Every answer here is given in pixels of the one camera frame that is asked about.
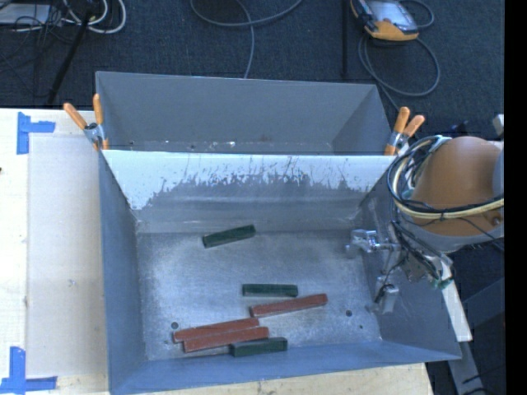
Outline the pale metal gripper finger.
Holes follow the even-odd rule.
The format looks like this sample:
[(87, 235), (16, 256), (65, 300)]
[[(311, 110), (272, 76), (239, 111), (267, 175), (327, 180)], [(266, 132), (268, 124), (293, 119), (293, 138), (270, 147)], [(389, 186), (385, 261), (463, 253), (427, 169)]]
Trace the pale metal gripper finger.
[(377, 240), (376, 230), (356, 229), (350, 233), (349, 243), (345, 252), (349, 258), (356, 258), (362, 254), (372, 254), (389, 249), (389, 243)]
[(372, 314), (391, 314), (399, 297), (399, 288), (393, 284), (384, 284), (377, 291), (372, 302), (366, 305), (366, 310)]

